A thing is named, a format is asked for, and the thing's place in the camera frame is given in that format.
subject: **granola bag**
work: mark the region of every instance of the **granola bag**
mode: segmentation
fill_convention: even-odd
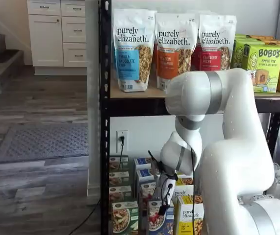
[[[114,10],[114,46],[119,88],[124,92],[148,87],[154,47],[155,11]]]
[[[200,16],[200,71],[230,68],[236,24],[235,16]]]
[[[190,71],[198,27],[195,15],[156,14],[157,87],[166,90],[172,78]]]

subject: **white wall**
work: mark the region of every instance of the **white wall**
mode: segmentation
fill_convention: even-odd
[[[0,33],[8,49],[24,51],[25,64],[32,64],[26,0],[0,0]]]
[[[205,117],[200,133],[203,147],[222,140],[223,115]],[[130,158],[147,157],[148,150],[159,155],[164,143],[175,130],[175,116],[155,117],[112,117],[110,119],[110,154],[116,153],[116,132],[128,130],[128,154]]]
[[[211,10],[237,16],[237,33],[275,36],[280,0],[112,0],[112,8],[147,8],[160,12]]]

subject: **power cord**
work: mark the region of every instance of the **power cord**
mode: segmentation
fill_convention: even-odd
[[[191,148],[191,158],[192,158],[192,172],[193,172],[193,196],[192,196],[192,201],[193,201],[193,204],[192,204],[192,229],[193,229],[193,233],[192,235],[194,235],[194,205],[195,205],[195,181],[194,181],[194,155],[195,155],[195,152],[194,150]]]
[[[90,214],[86,217],[86,219],[80,223],[75,229],[73,229],[69,235],[73,234],[76,230],[78,230],[90,217],[91,215],[93,214],[93,212],[96,210],[97,206],[99,205],[99,203],[101,202],[101,200],[98,201],[98,203],[95,205],[95,207],[93,208],[93,210],[90,212]]]
[[[124,150],[124,145],[125,145],[125,137],[124,136],[120,136],[119,139],[122,143],[121,146],[121,153],[120,153],[120,160],[119,160],[119,166],[118,166],[118,170],[120,170],[120,165],[121,165],[121,158],[122,158],[122,151]]]

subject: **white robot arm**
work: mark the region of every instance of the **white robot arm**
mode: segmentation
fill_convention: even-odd
[[[195,169],[200,164],[207,233],[280,235],[280,200],[265,199],[243,206],[237,200],[238,196],[267,190],[274,181],[272,158],[246,72],[233,69],[181,74],[167,87],[166,107],[176,115],[176,132],[157,161],[168,175],[176,171],[190,175],[191,156]],[[202,153],[201,122],[206,114],[219,111],[224,112],[225,139],[207,146]],[[162,198],[171,198],[175,180],[163,183]]]

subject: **baseboard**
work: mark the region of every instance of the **baseboard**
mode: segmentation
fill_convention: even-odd
[[[86,67],[34,67],[38,76],[86,76]]]
[[[96,204],[101,198],[100,185],[88,185],[87,186],[87,201],[89,205]]]

